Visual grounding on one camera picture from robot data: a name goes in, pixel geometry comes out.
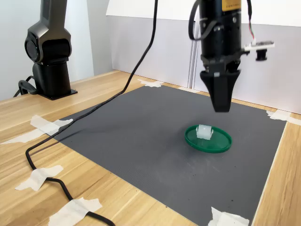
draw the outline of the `cable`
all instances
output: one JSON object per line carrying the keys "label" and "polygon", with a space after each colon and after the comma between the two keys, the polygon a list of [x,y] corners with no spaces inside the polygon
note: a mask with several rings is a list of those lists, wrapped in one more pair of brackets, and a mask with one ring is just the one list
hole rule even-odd
{"label": "cable", "polygon": [[[33,79],[33,80],[34,80],[34,77],[31,75],[31,76],[29,76],[29,77],[26,79],[26,81],[29,81],[30,79]],[[14,94],[13,98],[14,98],[14,97],[17,97],[19,94],[20,94],[20,90],[18,90],[18,91],[16,92],[16,94]]]}
{"label": "cable", "polygon": [[[40,146],[40,145],[46,143],[46,142],[49,141],[49,140],[51,140],[52,138],[54,138],[54,137],[57,136],[58,134],[60,134],[60,133],[62,133],[63,131],[65,131],[67,128],[69,128],[71,125],[73,125],[73,124],[74,124],[75,122],[77,122],[78,120],[80,120],[80,119],[82,119],[82,118],[85,118],[86,116],[92,114],[92,113],[93,113],[94,111],[96,111],[98,108],[100,108],[100,107],[104,106],[105,104],[109,103],[110,101],[112,101],[113,99],[115,99],[116,97],[120,96],[121,94],[123,94],[123,93],[126,91],[126,89],[128,88],[128,85],[129,85],[129,83],[130,83],[132,77],[134,76],[135,72],[137,71],[137,69],[138,69],[138,67],[140,66],[140,64],[142,63],[142,61],[144,60],[146,54],[148,53],[148,51],[150,50],[150,48],[151,48],[151,46],[152,46],[152,44],[153,44],[153,42],[154,42],[154,39],[155,39],[155,33],[156,33],[156,25],[157,25],[157,10],[158,10],[158,0],[155,0],[154,18],[153,18],[153,30],[152,30],[152,34],[151,34],[150,43],[149,43],[148,47],[146,48],[145,52],[143,53],[141,59],[140,59],[139,62],[137,63],[136,67],[135,67],[134,70],[132,71],[132,73],[131,73],[130,77],[128,78],[127,83],[126,83],[125,87],[123,88],[123,90],[120,91],[119,93],[115,94],[114,96],[112,96],[110,99],[108,99],[108,100],[106,100],[106,101],[104,101],[104,102],[98,104],[96,107],[94,107],[91,111],[87,112],[86,114],[83,114],[83,115],[79,116],[78,118],[74,119],[74,120],[73,120],[71,123],[69,123],[68,125],[61,127],[61,128],[59,129],[59,131],[56,132],[55,134],[53,134],[53,135],[47,137],[45,140],[43,140],[43,141],[41,141],[41,142],[35,144],[34,146],[28,148],[28,149],[26,150],[26,152],[25,152],[25,155],[26,155],[27,161],[29,162],[29,164],[30,164],[32,170],[35,170],[36,167],[35,167],[35,165],[33,164],[32,159],[30,158],[30,155],[29,155],[29,152],[30,152],[31,150],[33,150],[33,149],[35,149],[36,147],[38,147],[38,146]],[[57,182],[57,183],[59,183],[59,184],[61,185],[61,187],[62,187],[64,193],[66,194],[67,198],[68,198],[70,201],[73,199],[72,196],[71,196],[71,194],[69,193],[69,191],[68,191],[68,189],[67,189],[67,187],[66,187],[66,185],[64,184],[63,181],[61,181],[60,179],[56,179],[56,178],[46,178],[46,180],[47,180],[47,181],[52,181],[52,182]],[[105,218],[105,217],[103,217],[103,216],[100,216],[100,215],[98,215],[98,214],[96,214],[96,213],[88,212],[87,215],[90,216],[90,217],[93,217],[93,218],[95,218],[95,219],[98,219],[98,220],[100,220],[100,221],[106,223],[106,224],[109,225],[109,226],[115,226],[115,224],[114,224],[112,221],[110,221],[109,219],[107,219],[107,218]]]}
{"label": "cable", "polygon": [[250,33],[251,33],[253,39],[255,39],[255,35],[254,35],[254,33],[253,33],[253,30],[252,30],[252,24],[251,24],[251,21],[249,21],[249,30],[250,30]]}
{"label": "cable", "polygon": [[252,30],[252,23],[251,23],[251,19],[252,19],[252,3],[251,3],[251,0],[246,0],[247,4],[248,4],[248,15],[249,15],[249,30],[250,30],[250,33],[253,37],[253,40],[255,40],[255,35],[254,35],[254,32]]}
{"label": "cable", "polygon": [[204,31],[204,33],[201,35],[201,37],[194,38],[194,35],[193,35],[194,17],[196,15],[196,12],[197,12],[198,6],[200,5],[200,2],[201,2],[201,0],[196,0],[196,2],[193,4],[192,10],[191,10],[191,13],[190,13],[190,17],[189,17],[189,22],[188,22],[188,35],[189,35],[189,38],[193,41],[204,40],[208,36],[208,34],[212,31],[214,26],[217,24],[216,20],[212,20],[209,23],[206,30]]}

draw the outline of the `yellow label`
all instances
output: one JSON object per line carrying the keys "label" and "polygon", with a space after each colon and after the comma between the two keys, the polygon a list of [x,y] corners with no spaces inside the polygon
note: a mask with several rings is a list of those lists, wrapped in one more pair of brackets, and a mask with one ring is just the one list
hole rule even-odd
{"label": "yellow label", "polygon": [[223,12],[239,8],[241,8],[241,0],[222,0]]}

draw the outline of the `tape strip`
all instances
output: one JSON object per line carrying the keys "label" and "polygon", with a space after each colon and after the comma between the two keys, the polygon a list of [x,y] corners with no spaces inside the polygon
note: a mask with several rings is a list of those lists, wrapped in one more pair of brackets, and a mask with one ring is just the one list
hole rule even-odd
{"label": "tape strip", "polygon": [[24,190],[31,187],[34,191],[37,192],[45,182],[46,178],[52,178],[59,174],[62,170],[63,167],[60,165],[51,168],[35,169],[34,171],[32,171],[30,177],[15,189]]}
{"label": "tape strip", "polygon": [[95,212],[101,207],[98,199],[73,199],[49,218],[48,226],[73,226],[80,222],[89,211]]}
{"label": "tape strip", "polygon": [[17,143],[17,142],[27,143],[31,140],[34,140],[34,139],[42,136],[45,133],[47,133],[48,135],[51,136],[51,135],[55,134],[60,129],[60,127],[65,126],[72,121],[73,121],[73,119],[65,120],[65,121],[56,120],[54,122],[49,122],[49,121],[41,118],[40,116],[35,115],[32,117],[30,124],[32,126],[34,126],[36,129],[34,129],[33,131],[30,131],[28,133],[22,134],[18,137],[15,137],[11,140],[8,140],[6,142],[3,142],[0,145]]}
{"label": "tape strip", "polygon": [[290,112],[286,112],[286,111],[282,111],[282,110],[277,110],[275,112],[267,111],[267,114],[268,114],[268,116],[271,119],[288,121],[290,123],[293,123],[293,124],[301,126],[301,120],[295,119],[295,118],[291,117],[290,116],[291,115]]}
{"label": "tape strip", "polygon": [[226,212],[220,212],[211,207],[213,219],[208,226],[248,226],[249,220],[244,219],[239,215],[234,215]]}
{"label": "tape strip", "polygon": [[197,138],[210,140],[213,134],[213,129],[211,126],[199,125],[196,128]]}
{"label": "tape strip", "polygon": [[189,88],[185,88],[185,87],[179,87],[180,90],[184,90],[184,91],[187,91],[187,92],[190,92],[190,93],[198,93],[199,91],[198,90],[195,90],[195,89],[189,89]]}
{"label": "tape strip", "polygon": [[154,81],[154,82],[149,82],[149,81],[144,81],[141,79],[138,79],[141,84],[145,84],[145,86],[149,87],[161,87],[161,85],[164,83],[162,81]]}

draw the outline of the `masking tape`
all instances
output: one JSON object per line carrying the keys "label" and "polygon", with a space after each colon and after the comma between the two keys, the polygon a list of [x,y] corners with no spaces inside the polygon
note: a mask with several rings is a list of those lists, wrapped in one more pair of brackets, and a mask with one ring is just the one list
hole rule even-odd
{"label": "masking tape", "polygon": [[196,128],[197,138],[210,140],[213,134],[213,129],[211,126],[199,125]]}
{"label": "masking tape", "polygon": [[248,226],[249,220],[244,219],[239,215],[234,215],[226,212],[220,212],[211,207],[213,219],[208,226]]}
{"label": "masking tape", "polygon": [[89,211],[95,212],[101,207],[102,205],[98,199],[73,199],[49,218],[48,226],[75,225],[80,222]]}
{"label": "masking tape", "polygon": [[267,111],[268,116],[274,120],[283,120],[301,126],[301,120],[291,117],[290,112],[277,110],[275,112]]}
{"label": "masking tape", "polygon": [[45,133],[47,133],[48,135],[51,136],[51,135],[55,134],[60,129],[60,127],[65,126],[72,121],[73,121],[73,119],[65,120],[65,121],[56,120],[54,122],[49,122],[49,121],[41,118],[40,116],[35,115],[32,117],[30,124],[32,126],[34,126],[36,129],[34,129],[33,131],[30,131],[28,133],[22,134],[18,137],[15,137],[11,140],[8,140],[6,142],[3,142],[0,145],[17,143],[17,142],[27,143],[31,140],[34,140],[34,139],[42,136]]}
{"label": "masking tape", "polygon": [[138,79],[141,84],[145,84],[145,86],[149,86],[149,87],[161,87],[161,85],[164,83],[162,81],[154,81],[154,82],[149,82],[149,81],[144,81],[141,79]]}
{"label": "masking tape", "polygon": [[38,191],[42,184],[45,182],[46,178],[52,178],[59,174],[63,170],[63,167],[60,165],[51,167],[51,168],[41,168],[41,169],[35,169],[32,171],[32,174],[30,177],[22,182],[18,187],[16,187],[16,190],[24,190],[26,188],[31,187],[34,191]]}
{"label": "masking tape", "polygon": [[180,90],[184,90],[184,91],[187,91],[187,92],[190,92],[190,93],[198,93],[199,91],[198,90],[195,90],[195,89],[189,89],[189,88],[185,88],[185,87],[179,87]]}

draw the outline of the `white wall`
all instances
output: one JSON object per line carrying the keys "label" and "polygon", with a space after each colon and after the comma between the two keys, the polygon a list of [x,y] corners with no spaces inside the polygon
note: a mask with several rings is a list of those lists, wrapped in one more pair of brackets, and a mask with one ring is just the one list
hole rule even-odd
{"label": "white wall", "polygon": [[[195,0],[159,0],[158,19],[189,20]],[[155,0],[110,0],[108,16],[153,18]]]}
{"label": "white wall", "polygon": [[[281,26],[301,26],[301,1],[252,0],[252,23]],[[242,23],[249,23],[246,0],[242,0]]]}
{"label": "white wall", "polygon": [[65,28],[71,34],[70,81],[94,76],[87,0],[68,0]]}
{"label": "white wall", "polygon": [[[113,68],[131,73],[151,39],[152,19],[108,17],[111,27]],[[136,74],[187,87],[191,40],[187,21],[157,20],[153,46]]]}
{"label": "white wall", "polygon": [[[40,0],[3,0],[0,4],[0,100],[11,98],[19,80],[32,75],[24,41],[27,29],[40,19]],[[65,27],[71,33],[69,77],[76,81],[94,75],[87,1],[69,0]]]}
{"label": "white wall", "polygon": [[87,0],[94,74],[113,70],[109,21],[106,11],[109,0]]}

